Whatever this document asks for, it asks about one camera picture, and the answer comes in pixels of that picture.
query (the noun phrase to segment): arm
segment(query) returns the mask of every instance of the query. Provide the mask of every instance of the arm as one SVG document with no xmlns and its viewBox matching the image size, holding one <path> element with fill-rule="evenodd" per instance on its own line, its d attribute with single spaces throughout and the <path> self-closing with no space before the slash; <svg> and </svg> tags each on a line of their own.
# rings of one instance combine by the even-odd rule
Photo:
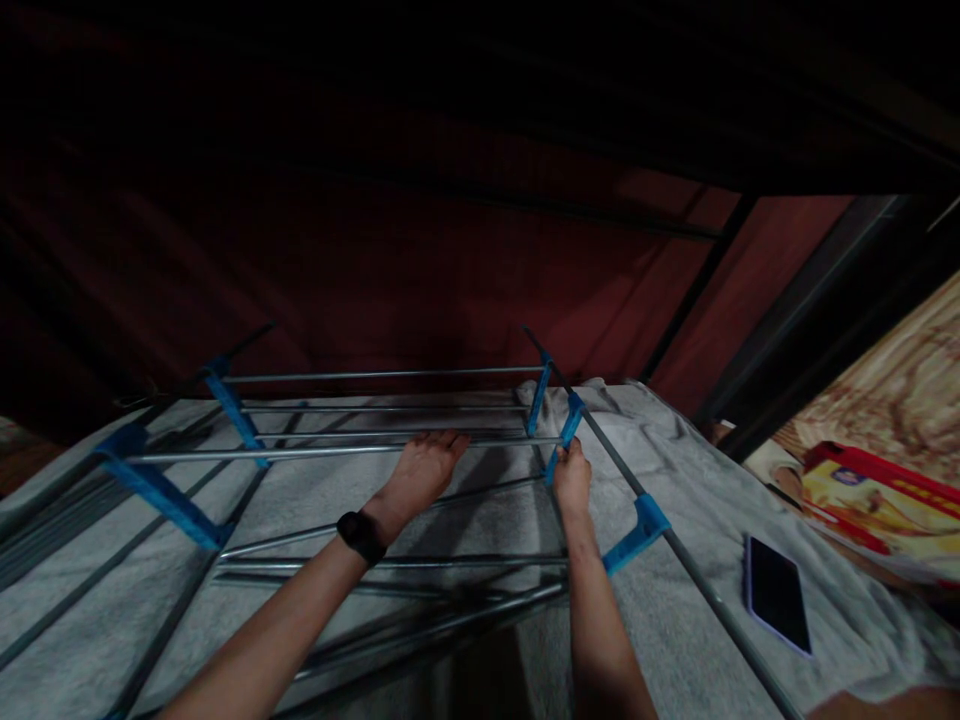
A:
<svg viewBox="0 0 960 720">
<path fill-rule="evenodd" d="M 407 443 L 390 480 L 363 507 L 384 547 L 447 488 L 469 444 L 468 435 L 454 430 Z M 217 651 L 161 718 L 268 717 L 366 571 L 366 561 L 334 537 Z"/>
<path fill-rule="evenodd" d="M 643 718 L 657 712 L 623 627 L 590 519 L 590 463 L 574 438 L 557 450 L 554 489 L 570 553 L 570 635 L 576 716 Z"/>
</svg>

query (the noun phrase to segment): black phone screen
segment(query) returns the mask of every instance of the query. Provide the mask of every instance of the black phone screen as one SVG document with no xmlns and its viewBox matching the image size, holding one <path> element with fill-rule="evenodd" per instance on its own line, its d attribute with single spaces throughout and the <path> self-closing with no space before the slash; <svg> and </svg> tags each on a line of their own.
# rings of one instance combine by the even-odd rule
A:
<svg viewBox="0 0 960 720">
<path fill-rule="evenodd" d="M 812 654 L 796 564 L 750 538 L 748 592 L 754 615 L 797 648 Z"/>
</svg>

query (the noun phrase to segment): blue plastic hinge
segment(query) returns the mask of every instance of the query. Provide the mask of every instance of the blue plastic hinge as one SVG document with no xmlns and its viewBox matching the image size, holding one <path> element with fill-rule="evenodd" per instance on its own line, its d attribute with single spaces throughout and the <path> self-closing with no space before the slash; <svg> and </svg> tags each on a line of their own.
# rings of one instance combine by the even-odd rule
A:
<svg viewBox="0 0 960 720">
<path fill-rule="evenodd" d="M 248 450 L 263 450 L 265 445 L 262 440 L 257 438 L 257 428 L 253 420 L 243 412 L 243 401 L 236 391 L 223 382 L 224 376 L 230 372 L 230 361 L 221 355 L 208 363 L 206 369 L 209 371 L 206 377 L 207 387 L 210 392 L 220 402 L 223 411 L 230 418 L 230 422 L 240 433 L 244 446 Z M 270 467 L 270 461 L 266 458 L 257 458 L 257 465 L 260 467 Z"/>
<path fill-rule="evenodd" d="M 537 420 L 540 419 L 540 410 L 543 408 L 543 398 L 547 394 L 551 370 L 550 356 L 543 353 L 543 371 L 540 373 L 537 392 L 534 394 L 533 404 L 530 406 L 530 417 L 527 419 L 527 437 L 533 437 L 537 434 Z"/>
<path fill-rule="evenodd" d="M 603 556 L 607 575 L 613 575 L 633 560 L 670 527 L 670 521 L 652 495 L 641 495 L 633 505 L 637 509 L 637 526 Z"/>
<path fill-rule="evenodd" d="M 130 455 L 142 455 L 147 445 L 146 428 L 124 425 L 97 445 L 94 452 L 105 455 L 103 466 L 123 485 L 153 505 L 160 513 L 201 547 L 219 550 L 226 538 L 223 528 L 203 514 L 180 489 L 154 465 L 131 465 Z"/>
<path fill-rule="evenodd" d="M 573 442 L 573 438 L 577 434 L 577 427 L 580 425 L 580 418 L 583 417 L 583 408 L 586 407 L 576 393 L 570 393 L 567 396 L 567 406 L 569 407 L 567 420 L 563 423 L 563 429 L 560 431 L 560 445 L 564 449 L 570 447 L 570 443 Z M 550 462 L 547 465 L 545 480 L 547 487 L 553 485 L 553 473 L 556 468 L 557 450 L 554 448 L 553 455 L 550 456 Z"/>
</svg>

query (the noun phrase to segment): clothes drying rack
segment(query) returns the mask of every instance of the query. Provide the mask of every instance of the clothes drying rack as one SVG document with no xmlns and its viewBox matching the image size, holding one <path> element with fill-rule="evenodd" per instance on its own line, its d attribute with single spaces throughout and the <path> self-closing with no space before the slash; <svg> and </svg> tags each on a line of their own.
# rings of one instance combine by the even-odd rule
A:
<svg viewBox="0 0 960 720">
<path fill-rule="evenodd" d="M 330 413 L 420 413 L 420 412 L 497 412 L 525 414 L 523 433 L 512 436 L 485 437 L 478 433 L 471 442 L 471 449 L 502 448 L 511 446 L 529 446 L 540 463 L 540 473 L 525 478 L 497 482 L 487 487 L 462 493 L 446 495 L 434 503 L 430 510 L 442 510 L 458 503 L 472 502 L 490 494 L 509 492 L 515 488 L 539 485 L 547 489 L 554 513 L 557 507 L 552 491 L 554 468 L 557 461 L 556 448 L 568 447 L 580 425 L 586 422 L 594 432 L 600 444 L 609 454 L 624 480 L 636 494 L 635 509 L 637 525 L 630 530 L 604 557 L 604 566 L 608 574 L 613 575 L 646 547 L 662 537 L 672 548 L 677 559 L 686 569 L 690 579 L 697 586 L 704 599 L 713 610 L 720 624 L 729 634 L 742 653 L 757 679 L 766 689 L 770 698 L 784 717 L 792 720 L 802 718 L 786 692 L 774 677 L 766 662 L 756 648 L 747 639 L 727 608 L 724 601 L 710 586 L 697 563 L 680 538 L 660 511 L 656 502 L 637 480 L 623 458 L 611 444 L 596 420 L 590 414 L 583 401 L 570 386 L 566 377 L 557 367 L 553 358 L 540 344 L 529 328 L 524 332 L 540 355 L 540 364 L 518 367 L 486 367 L 451 370 L 404 370 L 386 372 L 341 372 L 307 373 L 289 375 L 230 375 L 230 363 L 234 356 L 266 334 L 274 325 L 268 324 L 230 351 L 207 364 L 191 380 L 184 383 L 179 392 L 161 404 L 155 405 L 134 421 L 122 426 L 100 443 L 96 449 L 78 465 L 51 484 L 53 492 L 62 491 L 69 483 L 75 483 L 78 477 L 85 476 L 97 467 L 103 467 L 129 490 L 139 494 L 153 505 L 161 514 L 140 533 L 132 538 L 107 562 L 95 570 L 84 582 L 71 591 L 60 603 L 46 613 L 33 626 L 27 629 L 12 645 L 0 653 L 0 670 L 12 662 L 30 646 L 40 635 L 62 617 L 76 602 L 89 592 L 113 568 L 117 567 L 140 543 L 146 540 L 160 525 L 169 520 L 176 524 L 187 536 L 205 550 L 203 561 L 188 578 L 180 597 L 170 610 L 160 629 L 155 634 L 140 661 L 128 677 L 119 697 L 113 703 L 107 718 L 119 720 L 129 716 L 140 693 L 149 679 L 154 667 L 160 660 L 165 648 L 177 629 L 181 619 L 190 607 L 193 598 L 205 581 L 234 586 L 278 587 L 298 570 L 308 558 L 263 558 L 246 557 L 253 553 L 270 550 L 290 543 L 318 538 L 336 532 L 335 524 L 306 528 L 286 535 L 264 538 L 263 540 L 228 547 L 228 542 L 237 523 L 273 463 L 286 460 L 303 460 L 316 457 L 329 457 L 348 454 L 400 452 L 404 442 L 383 442 L 384 439 L 404 439 L 417 434 L 416 430 L 334 430 L 325 432 L 298 433 L 295 431 L 297 420 L 304 414 Z M 237 386 L 248 383 L 277 383 L 294 381 L 347 381 L 357 379 L 384 379 L 416 376 L 466 376 L 483 374 L 536 373 L 538 382 L 532 404 L 527 407 L 514 404 L 481 404 L 471 406 L 344 406 L 314 405 L 246 405 L 237 392 Z M 556 377 L 566 390 L 569 412 L 560 435 L 542 437 L 537 435 L 537 423 L 543 406 L 544 395 L 551 378 Z M 186 394 L 197 383 L 205 382 L 213 396 L 219 401 L 223 412 L 240 435 L 242 445 L 234 450 L 194 450 L 168 451 L 151 449 L 148 446 L 147 426 L 169 409 L 180 394 Z M 259 414 L 289 414 L 283 432 L 263 433 L 256 426 L 254 418 Z M 289 440 L 337 440 L 345 441 L 323 447 L 285 447 Z M 274 443 L 267 447 L 267 442 Z M 539 446 L 553 446 L 549 462 L 543 463 Z M 235 460 L 253 460 L 258 468 L 246 486 L 240 499 L 229 513 L 227 521 L 217 525 L 211 521 L 192 501 L 192 497 L 210 482 L 216 475 Z M 186 492 L 170 482 L 161 469 L 161 465 L 180 462 L 218 461 L 203 478 L 198 480 Z M 384 634 L 379 629 L 361 636 L 351 635 L 346 639 L 321 644 L 307 658 L 297 673 L 295 681 L 315 677 L 334 668 L 355 660 L 380 653 L 391 652 L 407 646 L 415 652 L 393 660 L 376 670 L 367 672 L 344 685 L 327 690 L 321 695 L 302 702 L 275 715 L 276 718 L 291 720 L 308 717 L 325 705 L 358 697 L 372 688 L 394 677 L 406 674 L 411 669 L 435 662 L 443 656 L 465 647 L 479 634 L 497 627 L 519 622 L 524 617 L 537 612 L 551 603 L 562 600 L 567 594 L 566 554 L 555 555 L 519 555 L 519 554 L 478 554 L 454 555 L 451 557 L 434 556 L 392 556 L 388 554 L 378 568 L 436 568 L 436 567 L 524 567 L 539 566 L 556 568 L 559 575 L 548 582 L 522 592 L 507 592 L 485 588 L 482 583 L 463 588 L 444 588 L 412 585 L 396 582 L 362 581 L 354 590 L 358 594 L 371 594 L 390 597 L 403 597 L 426 601 L 429 604 L 440 603 L 446 608 L 443 613 L 435 614 L 429 622 L 415 622 Z M 141 713 L 138 718 L 149 717 L 159 708 Z"/>
</svg>

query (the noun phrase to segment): watch strap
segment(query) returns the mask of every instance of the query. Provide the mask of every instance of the watch strap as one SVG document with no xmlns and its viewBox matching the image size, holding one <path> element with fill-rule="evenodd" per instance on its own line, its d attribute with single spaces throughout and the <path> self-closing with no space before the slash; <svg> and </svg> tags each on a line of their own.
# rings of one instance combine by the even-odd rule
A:
<svg viewBox="0 0 960 720">
<path fill-rule="evenodd" d="M 363 511 L 345 513 L 337 521 L 337 533 L 347 547 L 359 553 L 370 567 L 380 562 L 387 553 L 377 538 L 377 526 Z"/>
</svg>

